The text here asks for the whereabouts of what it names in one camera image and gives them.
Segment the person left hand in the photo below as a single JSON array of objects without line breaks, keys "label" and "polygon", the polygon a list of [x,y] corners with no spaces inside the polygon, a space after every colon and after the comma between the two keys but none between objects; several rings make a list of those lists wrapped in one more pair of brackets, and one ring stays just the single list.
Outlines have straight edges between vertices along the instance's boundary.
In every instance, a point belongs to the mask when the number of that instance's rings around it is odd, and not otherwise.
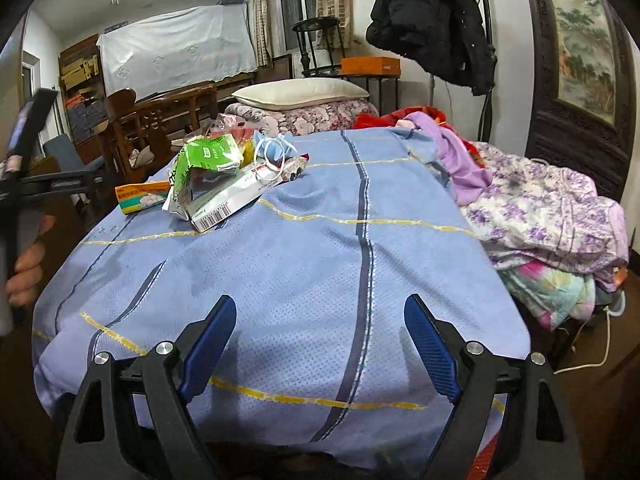
[{"label": "person left hand", "polygon": [[46,248],[40,237],[53,228],[55,216],[46,214],[41,222],[36,240],[17,258],[14,275],[6,283],[6,294],[12,307],[32,306],[38,297],[39,284],[43,277],[42,260]]}]

